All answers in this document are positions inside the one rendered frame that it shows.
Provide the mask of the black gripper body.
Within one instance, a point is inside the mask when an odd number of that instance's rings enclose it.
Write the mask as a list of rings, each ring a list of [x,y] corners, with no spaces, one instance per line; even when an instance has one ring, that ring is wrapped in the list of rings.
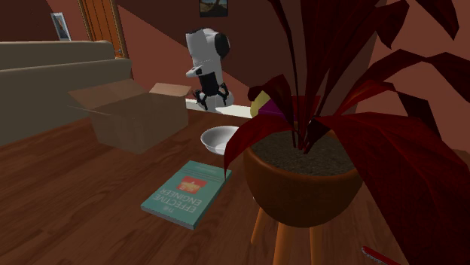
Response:
[[[205,96],[215,96],[220,93],[220,86],[214,72],[199,77],[202,93]]]

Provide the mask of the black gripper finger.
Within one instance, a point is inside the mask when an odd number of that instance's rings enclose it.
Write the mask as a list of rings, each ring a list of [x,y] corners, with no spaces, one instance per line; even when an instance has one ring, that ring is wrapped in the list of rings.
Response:
[[[201,104],[204,107],[204,109],[207,111],[208,110],[208,106],[206,104],[207,95],[204,94],[201,90],[196,90],[194,92],[194,97],[196,98],[197,103]]]
[[[227,104],[227,98],[230,95],[230,92],[229,92],[229,90],[227,88],[227,85],[225,83],[222,83],[222,84],[219,85],[219,88],[217,90],[217,95],[222,98],[222,101],[223,101],[224,105],[226,105]]]

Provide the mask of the pale robot stand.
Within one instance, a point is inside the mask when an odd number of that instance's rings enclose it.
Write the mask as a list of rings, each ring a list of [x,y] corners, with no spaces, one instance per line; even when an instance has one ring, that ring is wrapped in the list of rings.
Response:
[[[206,109],[197,103],[195,99],[186,99],[186,108],[188,110],[195,110],[195,111],[206,111]],[[243,105],[229,105],[225,107],[217,107],[214,109],[209,109],[208,112],[218,113],[223,115],[229,115],[234,117],[244,117],[250,119],[251,112],[250,107],[243,106]]]

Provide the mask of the yellow round object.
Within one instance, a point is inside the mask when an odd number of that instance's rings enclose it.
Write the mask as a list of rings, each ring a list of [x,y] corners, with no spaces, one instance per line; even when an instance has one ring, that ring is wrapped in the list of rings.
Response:
[[[259,109],[262,108],[269,100],[270,97],[264,91],[261,91],[250,106],[250,115],[252,117],[258,115]]]

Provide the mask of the white bowl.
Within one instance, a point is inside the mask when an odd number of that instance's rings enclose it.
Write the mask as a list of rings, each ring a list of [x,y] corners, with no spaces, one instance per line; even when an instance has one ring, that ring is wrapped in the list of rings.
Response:
[[[202,133],[200,141],[208,151],[223,156],[227,143],[238,129],[238,126],[213,127]]]

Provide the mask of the magenta box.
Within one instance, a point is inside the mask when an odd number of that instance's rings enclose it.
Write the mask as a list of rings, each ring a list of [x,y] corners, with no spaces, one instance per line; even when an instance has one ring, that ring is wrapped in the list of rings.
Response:
[[[294,108],[294,121],[296,121],[297,120],[296,114],[297,114],[297,108],[298,108],[298,106],[297,106],[297,96],[292,96],[291,99],[292,99],[292,104],[293,104],[293,108]],[[319,104],[319,101],[320,101],[320,96],[315,96],[314,103],[313,103],[313,112],[312,112],[312,114],[314,114],[314,112],[316,111],[316,108]],[[275,116],[285,118],[282,111],[277,107],[277,105],[273,102],[272,99],[269,99],[262,107],[260,107],[259,110],[258,110],[258,113],[259,114],[275,115]]]

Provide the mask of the open brown cardboard box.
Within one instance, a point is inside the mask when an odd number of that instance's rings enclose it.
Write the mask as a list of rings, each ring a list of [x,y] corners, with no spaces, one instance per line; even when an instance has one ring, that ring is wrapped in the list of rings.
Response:
[[[126,79],[69,95],[89,113],[98,142],[141,154],[188,125],[185,97],[190,90],[156,83],[147,91]]]

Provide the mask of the teal book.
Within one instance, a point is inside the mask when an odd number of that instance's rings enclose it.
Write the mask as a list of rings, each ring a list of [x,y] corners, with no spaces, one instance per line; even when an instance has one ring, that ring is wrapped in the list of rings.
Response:
[[[231,175],[229,169],[190,160],[147,198],[141,209],[194,230]]]

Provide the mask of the orange wooden door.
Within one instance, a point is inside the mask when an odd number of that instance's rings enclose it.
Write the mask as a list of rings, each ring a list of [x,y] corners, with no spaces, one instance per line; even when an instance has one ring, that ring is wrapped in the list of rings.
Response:
[[[108,41],[114,56],[128,58],[121,18],[115,0],[77,0],[87,36],[91,41]]]

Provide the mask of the red-leaved plant in brown pot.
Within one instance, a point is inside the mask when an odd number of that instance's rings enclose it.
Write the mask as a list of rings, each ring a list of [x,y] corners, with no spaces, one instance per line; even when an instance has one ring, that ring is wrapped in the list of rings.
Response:
[[[238,156],[260,210],[279,224],[275,260],[288,260],[290,227],[314,229],[337,217],[362,185],[371,192],[409,265],[470,265],[470,168],[442,140],[425,99],[401,93],[405,115],[353,114],[355,104],[393,90],[389,78],[420,62],[433,65],[470,102],[470,61],[443,52],[420,56],[395,50],[371,65],[347,89],[331,115],[322,109],[341,75],[372,35],[390,46],[407,16],[407,0],[301,0],[307,61],[305,94],[284,76],[250,88],[254,100],[266,93],[280,115],[258,114],[227,143],[224,164]],[[333,136],[354,169],[314,176],[277,169],[252,151],[274,133],[291,133],[295,148],[308,153]]]

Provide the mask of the beige sofa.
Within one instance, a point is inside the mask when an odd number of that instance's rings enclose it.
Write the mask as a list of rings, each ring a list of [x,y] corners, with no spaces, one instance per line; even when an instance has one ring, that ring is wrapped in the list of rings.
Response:
[[[86,117],[73,90],[130,77],[108,41],[0,42],[0,146]]]

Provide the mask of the dark-framed wall picture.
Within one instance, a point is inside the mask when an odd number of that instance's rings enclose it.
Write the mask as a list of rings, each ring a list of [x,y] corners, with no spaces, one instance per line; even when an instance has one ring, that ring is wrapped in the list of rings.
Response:
[[[199,0],[200,17],[227,17],[227,0]]]

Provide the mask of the white-framed wall picture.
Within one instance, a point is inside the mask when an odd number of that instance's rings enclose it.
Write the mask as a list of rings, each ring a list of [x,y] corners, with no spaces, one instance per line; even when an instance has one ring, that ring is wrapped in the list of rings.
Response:
[[[51,19],[53,21],[56,33],[60,41],[71,41],[71,35],[66,25],[66,20],[62,12],[51,13]]]

